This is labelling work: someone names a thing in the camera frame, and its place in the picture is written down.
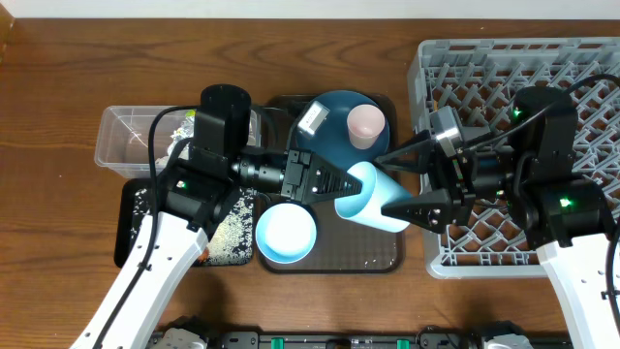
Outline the light blue bowl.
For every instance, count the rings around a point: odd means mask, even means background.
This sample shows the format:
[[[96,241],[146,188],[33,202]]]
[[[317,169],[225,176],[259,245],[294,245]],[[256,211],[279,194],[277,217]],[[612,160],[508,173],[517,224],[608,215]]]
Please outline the light blue bowl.
[[[311,213],[296,204],[270,207],[259,218],[255,240],[267,260],[276,264],[293,264],[313,249],[318,229]]]

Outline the light blue cup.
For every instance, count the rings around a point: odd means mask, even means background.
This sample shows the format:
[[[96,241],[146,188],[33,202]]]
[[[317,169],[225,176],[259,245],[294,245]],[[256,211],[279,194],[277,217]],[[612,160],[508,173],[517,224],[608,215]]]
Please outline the light blue cup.
[[[399,233],[410,223],[382,214],[382,207],[412,198],[412,194],[370,162],[359,162],[347,170],[362,183],[359,194],[334,201],[336,214],[345,220],[374,229]]]

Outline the yellow snack wrapper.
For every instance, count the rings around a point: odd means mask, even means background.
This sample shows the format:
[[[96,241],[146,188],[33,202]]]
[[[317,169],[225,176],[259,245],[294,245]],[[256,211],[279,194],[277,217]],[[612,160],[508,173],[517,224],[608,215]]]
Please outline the yellow snack wrapper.
[[[189,110],[185,113],[185,118],[180,126],[171,134],[172,143],[168,148],[168,154],[171,154],[176,144],[184,139],[192,138],[194,135],[195,110]]]

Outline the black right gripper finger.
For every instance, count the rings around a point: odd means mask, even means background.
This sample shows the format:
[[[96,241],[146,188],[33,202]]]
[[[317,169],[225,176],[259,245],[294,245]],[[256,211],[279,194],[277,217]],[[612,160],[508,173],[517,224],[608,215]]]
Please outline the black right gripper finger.
[[[456,219],[454,202],[447,189],[434,190],[417,197],[385,204],[384,216],[407,221],[429,232],[443,234]]]
[[[426,174],[432,163],[434,147],[430,131],[423,130],[392,152],[378,156],[374,162],[385,170]]]

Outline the pink cup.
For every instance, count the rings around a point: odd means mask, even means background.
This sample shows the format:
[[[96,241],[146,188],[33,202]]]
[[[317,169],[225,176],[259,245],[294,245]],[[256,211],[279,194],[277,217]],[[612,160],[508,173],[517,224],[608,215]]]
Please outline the pink cup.
[[[386,126],[383,112],[373,105],[354,107],[347,116],[349,139],[357,149],[370,148]]]

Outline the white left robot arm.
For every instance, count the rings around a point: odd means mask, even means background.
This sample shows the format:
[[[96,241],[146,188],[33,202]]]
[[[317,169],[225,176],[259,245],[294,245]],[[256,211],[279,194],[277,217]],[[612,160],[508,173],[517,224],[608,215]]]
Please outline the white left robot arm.
[[[230,84],[208,86],[190,138],[159,170],[148,155],[150,212],[76,348],[143,348],[187,270],[198,260],[242,190],[302,205],[360,193],[362,184],[310,150],[249,145],[252,100]]]

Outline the orange carrot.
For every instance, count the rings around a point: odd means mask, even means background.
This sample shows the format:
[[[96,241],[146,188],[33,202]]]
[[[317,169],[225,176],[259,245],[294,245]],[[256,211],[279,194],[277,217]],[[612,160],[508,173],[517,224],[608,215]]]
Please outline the orange carrot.
[[[209,250],[205,248],[202,254],[199,256],[199,260],[203,263],[204,261],[208,259],[208,256],[209,256]]]

